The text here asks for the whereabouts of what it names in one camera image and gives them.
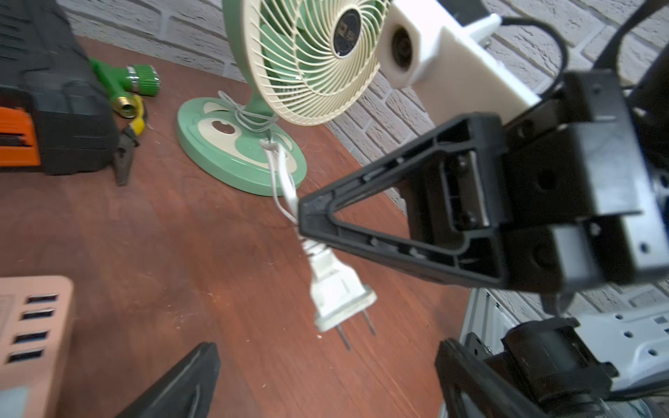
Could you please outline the pink power strip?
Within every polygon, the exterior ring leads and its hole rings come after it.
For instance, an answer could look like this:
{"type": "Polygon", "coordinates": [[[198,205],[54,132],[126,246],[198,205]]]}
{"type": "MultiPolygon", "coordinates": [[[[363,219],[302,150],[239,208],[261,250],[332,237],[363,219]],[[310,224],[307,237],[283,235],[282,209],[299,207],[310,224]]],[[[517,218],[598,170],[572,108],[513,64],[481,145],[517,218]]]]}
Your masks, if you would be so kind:
{"type": "Polygon", "coordinates": [[[69,278],[1,280],[1,416],[55,416],[73,318],[69,278]]]}

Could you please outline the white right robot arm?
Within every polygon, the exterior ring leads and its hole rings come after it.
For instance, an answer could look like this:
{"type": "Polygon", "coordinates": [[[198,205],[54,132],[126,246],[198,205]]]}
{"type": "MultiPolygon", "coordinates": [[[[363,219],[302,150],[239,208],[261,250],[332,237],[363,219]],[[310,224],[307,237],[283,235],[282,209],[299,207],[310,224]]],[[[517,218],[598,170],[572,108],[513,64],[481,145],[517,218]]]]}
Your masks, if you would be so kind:
{"type": "Polygon", "coordinates": [[[668,276],[668,54],[618,77],[646,1],[592,68],[536,94],[484,50],[501,26],[479,1],[395,1],[379,45],[395,87],[434,128],[301,199],[301,234],[443,285],[537,294],[547,317],[487,355],[443,341],[452,417],[597,417],[668,389],[668,310],[566,316],[578,292],[668,276]]]}

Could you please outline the white fan power cord plug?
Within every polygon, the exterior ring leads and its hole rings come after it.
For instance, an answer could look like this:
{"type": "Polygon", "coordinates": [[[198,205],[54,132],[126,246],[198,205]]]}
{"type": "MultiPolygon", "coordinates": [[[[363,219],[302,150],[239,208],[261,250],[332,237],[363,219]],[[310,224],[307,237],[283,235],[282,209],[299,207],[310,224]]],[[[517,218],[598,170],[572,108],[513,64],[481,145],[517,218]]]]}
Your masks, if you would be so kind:
{"type": "MultiPolygon", "coordinates": [[[[250,132],[268,132],[268,138],[261,141],[270,171],[270,181],[275,205],[295,226],[298,222],[297,186],[287,167],[289,153],[275,140],[272,126],[277,116],[254,113],[236,103],[225,92],[219,92],[222,100],[233,109],[238,123],[250,132]]],[[[374,290],[363,284],[358,273],[343,263],[333,249],[321,242],[299,236],[301,247],[308,256],[311,268],[310,296],[315,305],[315,325],[322,333],[335,329],[347,349],[351,344],[343,331],[343,322],[355,315],[363,314],[371,334],[375,328],[367,313],[377,296],[374,290]]]]}

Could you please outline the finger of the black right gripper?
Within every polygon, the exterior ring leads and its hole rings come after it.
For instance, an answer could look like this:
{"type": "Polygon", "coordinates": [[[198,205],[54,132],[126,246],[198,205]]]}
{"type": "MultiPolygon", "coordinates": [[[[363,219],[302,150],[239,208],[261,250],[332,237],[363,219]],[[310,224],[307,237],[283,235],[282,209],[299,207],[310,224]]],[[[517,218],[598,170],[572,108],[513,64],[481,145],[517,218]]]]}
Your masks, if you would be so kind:
{"type": "Polygon", "coordinates": [[[299,230],[443,285],[510,285],[500,118],[454,118],[299,202],[299,230]]]}

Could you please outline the green and cream desk fan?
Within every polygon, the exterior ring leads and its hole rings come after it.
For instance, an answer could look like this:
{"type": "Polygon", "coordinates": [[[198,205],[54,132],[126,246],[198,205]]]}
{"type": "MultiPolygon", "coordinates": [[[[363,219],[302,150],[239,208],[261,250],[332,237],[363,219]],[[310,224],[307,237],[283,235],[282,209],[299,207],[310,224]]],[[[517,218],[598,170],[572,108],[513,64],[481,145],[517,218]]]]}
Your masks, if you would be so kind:
{"type": "Polygon", "coordinates": [[[281,196],[308,173],[282,129],[345,113],[379,71],[387,1],[226,1],[233,57],[252,93],[190,99],[177,115],[181,149],[200,169],[245,193],[281,196]]]}

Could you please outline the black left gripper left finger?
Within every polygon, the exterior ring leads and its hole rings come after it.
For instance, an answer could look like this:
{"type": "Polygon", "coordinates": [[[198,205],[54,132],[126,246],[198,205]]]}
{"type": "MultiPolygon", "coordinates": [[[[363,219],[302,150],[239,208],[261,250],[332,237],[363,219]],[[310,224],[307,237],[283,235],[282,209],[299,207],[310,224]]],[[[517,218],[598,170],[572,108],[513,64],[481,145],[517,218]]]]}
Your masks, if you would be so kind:
{"type": "Polygon", "coordinates": [[[120,417],[206,417],[221,369],[217,345],[202,342],[168,370],[120,417]]]}

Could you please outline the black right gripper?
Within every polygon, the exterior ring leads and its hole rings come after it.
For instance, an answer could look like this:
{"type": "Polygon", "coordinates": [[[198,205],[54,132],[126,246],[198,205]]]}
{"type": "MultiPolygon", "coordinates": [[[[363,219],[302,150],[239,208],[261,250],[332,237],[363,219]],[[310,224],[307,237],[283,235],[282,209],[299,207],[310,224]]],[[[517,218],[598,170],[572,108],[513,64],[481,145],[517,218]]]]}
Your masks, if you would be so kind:
{"type": "Polygon", "coordinates": [[[630,111],[610,71],[571,71],[505,126],[512,290],[568,293],[668,275],[668,236],[630,111]]]}

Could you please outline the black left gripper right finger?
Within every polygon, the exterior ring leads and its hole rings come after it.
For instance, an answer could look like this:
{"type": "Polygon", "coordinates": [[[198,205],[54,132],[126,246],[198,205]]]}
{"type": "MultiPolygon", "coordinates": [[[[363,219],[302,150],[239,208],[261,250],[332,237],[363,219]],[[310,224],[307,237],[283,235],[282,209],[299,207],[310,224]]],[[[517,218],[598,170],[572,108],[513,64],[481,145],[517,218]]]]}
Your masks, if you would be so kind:
{"type": "Polygon", "coordinates": [[[440,342],[435,367],[449,417],[546,416],[456,340],[440,342]]]}

